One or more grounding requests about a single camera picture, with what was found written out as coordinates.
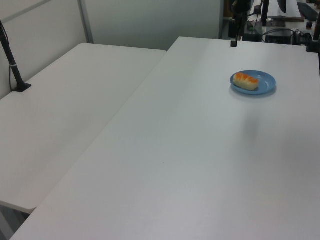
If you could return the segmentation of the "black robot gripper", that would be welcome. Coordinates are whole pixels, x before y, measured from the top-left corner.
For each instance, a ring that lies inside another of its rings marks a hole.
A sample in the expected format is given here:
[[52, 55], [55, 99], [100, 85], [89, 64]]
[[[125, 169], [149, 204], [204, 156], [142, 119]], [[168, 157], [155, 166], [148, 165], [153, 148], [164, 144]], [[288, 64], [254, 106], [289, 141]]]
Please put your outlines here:
[[237, 47], [237, 41], [240, 41], [244, 34], [244, 15], [251, 9], [251, 0], [232, 0], [231, 12], [233, 14], [240, 14], [237, 17], [237, 21], [234, 19], [229, 20], [229, 38], [230, 46], [232, 48]]

